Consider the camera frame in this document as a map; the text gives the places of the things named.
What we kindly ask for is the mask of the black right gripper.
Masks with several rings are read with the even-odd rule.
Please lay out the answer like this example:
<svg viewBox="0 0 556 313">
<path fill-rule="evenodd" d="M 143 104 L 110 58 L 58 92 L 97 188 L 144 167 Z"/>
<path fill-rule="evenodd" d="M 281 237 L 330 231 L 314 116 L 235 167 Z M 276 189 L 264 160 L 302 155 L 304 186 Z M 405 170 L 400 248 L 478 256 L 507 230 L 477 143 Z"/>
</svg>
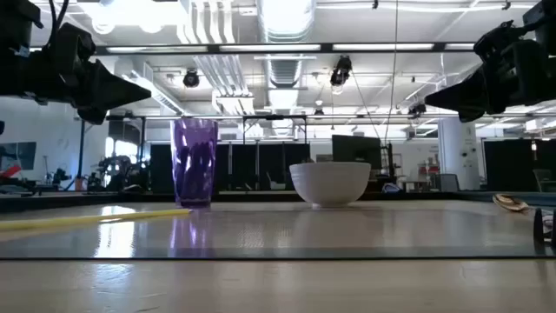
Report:
<svg viewBox="0 0 556 313">
<path fill-rule="evenodd" d="M 511 106 L 534 105 L 555 98 L 555 74 L 546 43 L 525 39 L 551 21 L 521 27 L 512 21 L 488 31 L 474 44 L 482 65 L 472 74 L 442 90 L 425 96 L 424 103 L 454 110 L 462 123 L 499 114 Z"/>
</svg>

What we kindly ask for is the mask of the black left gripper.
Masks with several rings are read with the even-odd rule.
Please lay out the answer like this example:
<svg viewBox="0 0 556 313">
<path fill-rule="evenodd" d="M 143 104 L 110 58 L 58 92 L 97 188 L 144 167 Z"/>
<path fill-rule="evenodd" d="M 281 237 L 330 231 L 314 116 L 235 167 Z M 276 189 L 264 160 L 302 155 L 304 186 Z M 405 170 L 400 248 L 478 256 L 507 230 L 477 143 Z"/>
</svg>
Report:
<svg viewBox="0 0 556 313">
<path fill-rule="evenodd" d="M 112 74 L 90 58 L 96 45 L 89 32 L 64 23 L 50 40 L 49 54 L 64 94 L 85 122 L 101 125 L 109 110 L 151 97 L 151 91 Z"/>
</svg>

